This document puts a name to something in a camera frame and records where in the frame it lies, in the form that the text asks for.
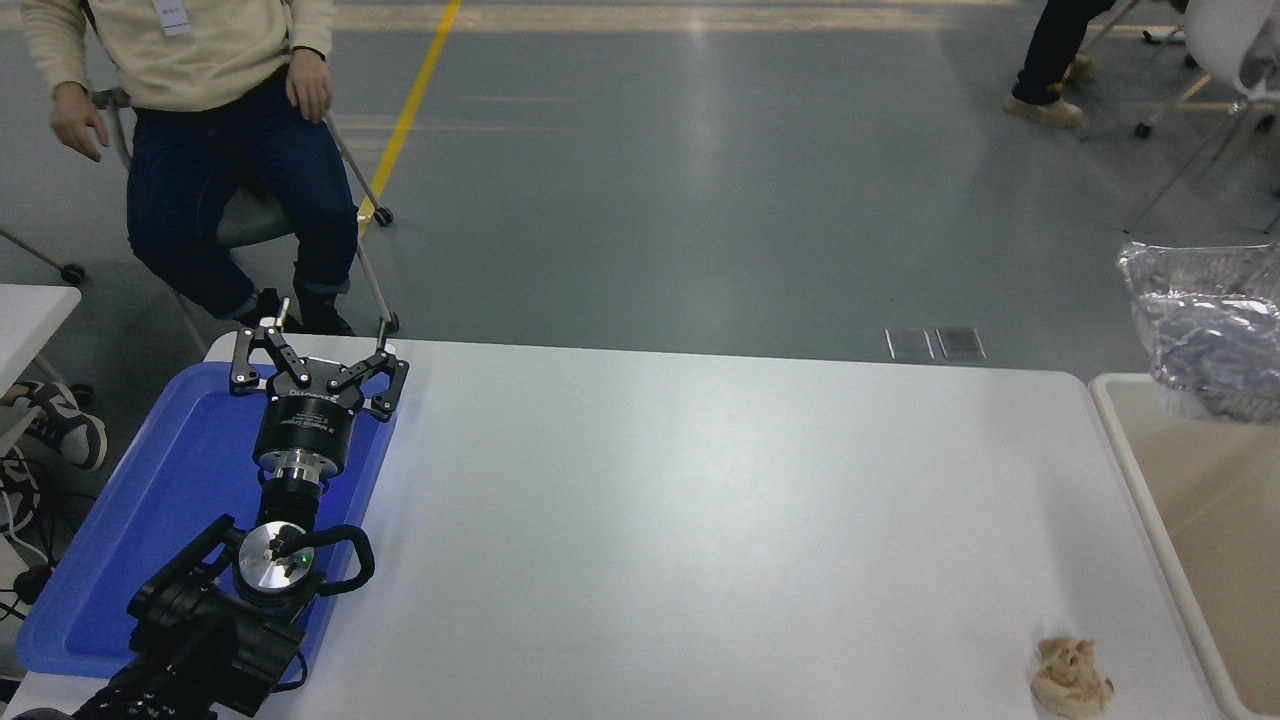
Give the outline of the seated person's left hand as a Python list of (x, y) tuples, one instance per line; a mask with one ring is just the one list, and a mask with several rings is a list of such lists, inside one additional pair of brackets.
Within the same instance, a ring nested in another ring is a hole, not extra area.
[(333, 78), (326, 58), (311, 47), (293, 47), (285, 77), (285, 96), (305, 120), (319, 124), (333, 102)]

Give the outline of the seated person's right hand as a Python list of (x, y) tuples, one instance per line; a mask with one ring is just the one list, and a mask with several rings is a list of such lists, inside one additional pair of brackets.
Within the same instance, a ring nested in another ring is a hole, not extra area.
[(91, 161), (101, 161), (102, 149), (110, 147), (110, 137), (86, 87), (61, 82), (52, 88), (51, 99), (50, 128), (60, 145)]

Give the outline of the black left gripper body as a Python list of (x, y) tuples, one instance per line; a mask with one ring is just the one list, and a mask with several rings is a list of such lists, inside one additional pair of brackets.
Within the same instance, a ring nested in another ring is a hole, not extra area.
[(355, 411), (362, 407), (364, 393), (358, 386), (329, 387), (332, 380), (351, 377), (339, 363), (308, 357), (305, 373), (311, 378), (307, 387), (298, 386), (285, 370), (268, 380), (268, 404), (252, 451), (264, 470), (282, 468), (285, 456), (294, 452), (315, 456), (326, 471), (346, 469)]

